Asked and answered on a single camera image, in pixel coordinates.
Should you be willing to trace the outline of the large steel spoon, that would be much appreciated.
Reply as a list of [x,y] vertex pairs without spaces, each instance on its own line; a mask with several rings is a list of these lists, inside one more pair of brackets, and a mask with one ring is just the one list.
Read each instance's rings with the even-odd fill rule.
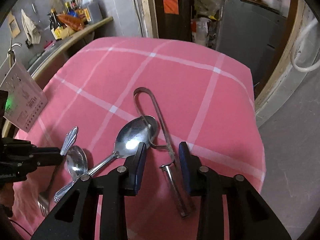
[[94,176],[114,160],[134,155],[140,142],[144,142],[147,147],[150,147],[157,130],[158,124],[153,116],[144,115],[131,120],[119,131],[113,152],[83,175]]

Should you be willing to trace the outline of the white perforated utensil holder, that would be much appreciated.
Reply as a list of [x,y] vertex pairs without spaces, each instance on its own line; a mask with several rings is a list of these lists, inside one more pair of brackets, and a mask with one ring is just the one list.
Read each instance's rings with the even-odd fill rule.
[[9,93],[4,117],[17,128],[29,132],[48,100],[25,67],[15,62],[1,83],[1,90]]

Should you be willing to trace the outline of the small steel spoon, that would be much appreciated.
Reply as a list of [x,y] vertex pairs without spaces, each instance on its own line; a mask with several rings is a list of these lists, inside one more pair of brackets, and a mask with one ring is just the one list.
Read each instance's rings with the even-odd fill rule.
[[73,145],[66,155],[66,167],[72,181],[76,181],[81,175],[88,171],[87,156],[82,148]]

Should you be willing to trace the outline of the chrome faucet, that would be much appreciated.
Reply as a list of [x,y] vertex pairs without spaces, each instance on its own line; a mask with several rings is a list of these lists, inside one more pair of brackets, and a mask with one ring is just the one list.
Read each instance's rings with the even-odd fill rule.
[[8,50],[8,57],[12,62],[16,61],[14,47],[20,47],[21,48],[21,46],[22,46],[22,44],[20,42],[15,42],[10,46],[10,48]]

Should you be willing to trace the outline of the beige hanging cloth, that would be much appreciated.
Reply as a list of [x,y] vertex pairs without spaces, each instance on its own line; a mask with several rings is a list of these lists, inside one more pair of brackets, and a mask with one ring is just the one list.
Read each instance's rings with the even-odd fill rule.
[[31,44],[40,44],[41,34],[31,18],[29,18],[23,9],[21,9],[22,26],[26,34],[27,40]]

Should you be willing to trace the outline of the dark soy sauce bottle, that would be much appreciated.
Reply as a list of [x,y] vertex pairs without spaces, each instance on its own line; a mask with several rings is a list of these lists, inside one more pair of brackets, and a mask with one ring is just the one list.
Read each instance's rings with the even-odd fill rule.
[[49,20],[52,35],[57,41],[61,40],[61,33],[66,28],[66,26],[58,19],[55,9],[50,10]]

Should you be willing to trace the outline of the grey small refrigerator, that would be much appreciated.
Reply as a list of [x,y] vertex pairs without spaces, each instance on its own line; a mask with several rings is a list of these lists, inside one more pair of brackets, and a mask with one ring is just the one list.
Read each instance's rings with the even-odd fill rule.
[[276,53],[286,18],[244,0],[223,0],[215,50],[246,65],[256,85]]

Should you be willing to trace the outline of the orange snack packet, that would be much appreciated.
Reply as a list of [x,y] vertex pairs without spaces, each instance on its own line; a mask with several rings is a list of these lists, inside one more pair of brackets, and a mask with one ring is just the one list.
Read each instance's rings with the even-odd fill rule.
[[74,31],[80,31],[85,28],[84,23],[77,17],[67,15],[67,14],[58,14],[58,19],[65,25],[71,27]]

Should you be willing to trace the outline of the yellow labelled sauce bottle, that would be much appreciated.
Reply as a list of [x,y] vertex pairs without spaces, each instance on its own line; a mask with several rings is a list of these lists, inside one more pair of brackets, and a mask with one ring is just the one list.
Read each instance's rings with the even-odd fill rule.
[[83,22],[84,25],[87,25],[88,22],[87,22],[87,17],[86,17],[86,14],[82,8],[82,0],[75,0],[76,1],[76,5],[78,7],[78,16],[79,18],[81,19],[81,21]]

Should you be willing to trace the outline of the dark vinegar jug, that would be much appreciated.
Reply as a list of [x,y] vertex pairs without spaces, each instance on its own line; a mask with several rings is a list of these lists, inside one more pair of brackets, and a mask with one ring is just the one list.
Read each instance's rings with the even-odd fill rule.
[[82,0],[82,9],[89,24],[98,23],[103,19],[97,0]]

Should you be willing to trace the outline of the wooden handled grater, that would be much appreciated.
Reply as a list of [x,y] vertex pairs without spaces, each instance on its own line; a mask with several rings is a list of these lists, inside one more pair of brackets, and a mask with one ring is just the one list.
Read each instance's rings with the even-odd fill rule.
[[7,20],[8,20],[8,26],[9,26],[12,38],[17,37],[21,31],[18,26],[16,17],[12,14],[12,11],[9,11],[7,15]]

